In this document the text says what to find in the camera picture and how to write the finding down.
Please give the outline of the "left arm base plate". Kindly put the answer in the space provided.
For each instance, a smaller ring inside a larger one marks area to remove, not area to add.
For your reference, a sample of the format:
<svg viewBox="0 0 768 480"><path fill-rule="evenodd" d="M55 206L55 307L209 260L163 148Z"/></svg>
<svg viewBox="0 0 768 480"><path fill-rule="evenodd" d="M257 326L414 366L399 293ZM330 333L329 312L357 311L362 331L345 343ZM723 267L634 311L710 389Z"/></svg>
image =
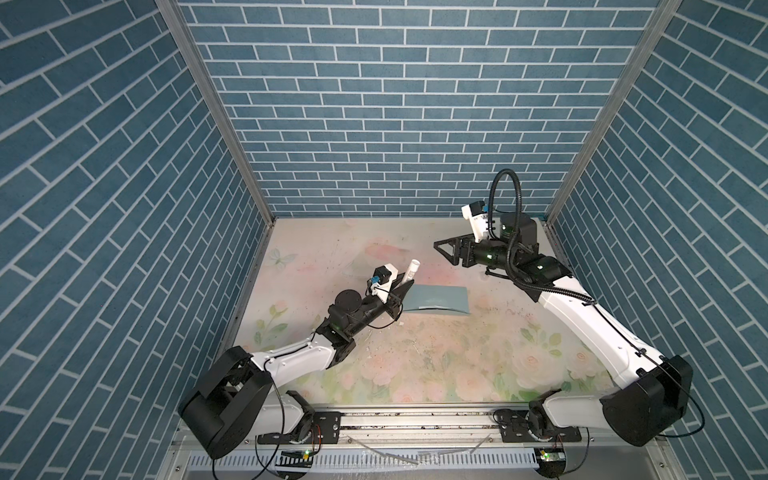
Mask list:
<svg viewBox="0 0 768 480"><path fill-rule="evenodd" d="M264 445L322 443L337 444L341 430L342 414L338 411L319 411L312 415L305 413L298 424L287 433L278 433L274 428L258 436L258 443Z"/></svg>

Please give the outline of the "white glue stick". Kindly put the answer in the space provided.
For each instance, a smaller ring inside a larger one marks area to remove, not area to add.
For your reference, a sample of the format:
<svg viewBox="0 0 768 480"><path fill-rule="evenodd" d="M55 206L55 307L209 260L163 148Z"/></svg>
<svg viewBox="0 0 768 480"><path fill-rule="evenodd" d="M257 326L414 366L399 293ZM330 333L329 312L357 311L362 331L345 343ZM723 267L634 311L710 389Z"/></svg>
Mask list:
<svg viewBox="0 0 768 480"><path fill-rule="evenodd" d="M404 276L403 276L402 282L403 282L403 283L406 283L406 282L408 282L408 281L411 281L411 280L413 280L413 279L414 279L414 277L415 277L415 274L417 273L417 271L418 271L418 269L419 269L419 267L420 267L420 261L419 261L419 260L417 260L417 259L413 259L413 260L410 262L410 264L409 264L409 266L408 266L407 270L406 270L406 271L405 271L405 273L404 273Z"/></svg>

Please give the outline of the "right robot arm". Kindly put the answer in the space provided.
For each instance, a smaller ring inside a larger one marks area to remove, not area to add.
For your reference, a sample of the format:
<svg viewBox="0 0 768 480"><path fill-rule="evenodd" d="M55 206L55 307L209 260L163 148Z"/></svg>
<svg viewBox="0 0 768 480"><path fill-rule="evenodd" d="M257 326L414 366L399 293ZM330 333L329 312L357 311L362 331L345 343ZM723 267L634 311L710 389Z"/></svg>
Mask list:
<svg viewBox="0 0 768 480"><path fill-rule="evenodd" d="M630 332L600 306L557 258L542 253L537 225L526 214L506 213L491 234L485 213L465 214L469 234L435 242L452 265L482 265L489 276L511 281L560 319L599 359L613 385L577 395L551 390L529 403L531 434L545 441L561 429L610 429L641 447L681 420L691 399L693 369L667 357Z"/></svg>

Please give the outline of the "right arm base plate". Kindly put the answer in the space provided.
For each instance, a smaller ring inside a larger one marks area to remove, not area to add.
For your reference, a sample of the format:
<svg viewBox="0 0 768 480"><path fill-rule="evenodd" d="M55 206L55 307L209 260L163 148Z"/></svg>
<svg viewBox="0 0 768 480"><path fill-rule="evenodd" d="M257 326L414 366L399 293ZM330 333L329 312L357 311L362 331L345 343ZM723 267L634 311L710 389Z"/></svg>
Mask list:
<svg viewBox="0 0 768 480"><path fill-rule="evenodd" d="M497 409L492 413L492 419L503 443L577 443L582 440L578 428L553 426L528 410Z"/></svg>

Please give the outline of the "teal envelope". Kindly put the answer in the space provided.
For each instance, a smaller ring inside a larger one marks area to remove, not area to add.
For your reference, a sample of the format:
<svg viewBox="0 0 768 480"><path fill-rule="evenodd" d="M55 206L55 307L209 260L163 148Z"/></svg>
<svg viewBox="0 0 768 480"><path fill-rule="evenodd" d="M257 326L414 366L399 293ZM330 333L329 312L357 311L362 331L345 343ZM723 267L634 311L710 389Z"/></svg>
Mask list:
<svg viewBox="0 0 768 480"><path fill-rule="evenodd" d="M409 313L468 316L469 296L466 287L413 285L404 299Z"/></svg>

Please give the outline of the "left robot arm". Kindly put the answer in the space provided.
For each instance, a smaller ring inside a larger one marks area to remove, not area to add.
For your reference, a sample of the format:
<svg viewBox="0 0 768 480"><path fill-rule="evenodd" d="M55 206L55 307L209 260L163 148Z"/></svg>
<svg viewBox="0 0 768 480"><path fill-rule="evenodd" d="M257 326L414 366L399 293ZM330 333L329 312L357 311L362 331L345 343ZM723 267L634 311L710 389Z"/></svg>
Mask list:
<svg viewBox="0 0 768 480"><path fill-rule="evenodd" d="M267 352L248 353L240 346L226 350L178 406L208 456L221 459L251 437L268 444L308 441L315 409L298 392L282 395L279 388L344 361L356 347L355 336L380 316L398 320L414 281L401 275L396 280L396 288L371 286L365 297L342 291L303 341Z"/></svg>

